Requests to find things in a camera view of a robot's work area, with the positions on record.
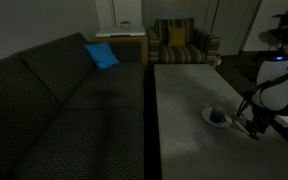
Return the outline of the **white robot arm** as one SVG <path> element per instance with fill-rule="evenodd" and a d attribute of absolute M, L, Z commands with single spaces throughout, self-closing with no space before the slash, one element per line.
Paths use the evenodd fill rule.
<path fill-rule="evenodd" d="M 246 121 L 249 136 L 257 139 L 257 133 L 265 133 L 270 123 L 277 118 L 288 127 L 288 58 L 277 56 L 265 59 L 253 87 L 245 97 L 252 107 L 253 119 Z"/>

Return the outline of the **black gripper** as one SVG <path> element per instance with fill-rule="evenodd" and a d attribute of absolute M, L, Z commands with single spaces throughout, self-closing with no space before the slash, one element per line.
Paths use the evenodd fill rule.
<path fill-rule="evenodd" d="M 259 140 L 257 133 L 264 134 L 274 119 L 275 114 L 266 110 L 252 110 L 253 119 L 246 122 L 246 130 L 249 137 Z"/>

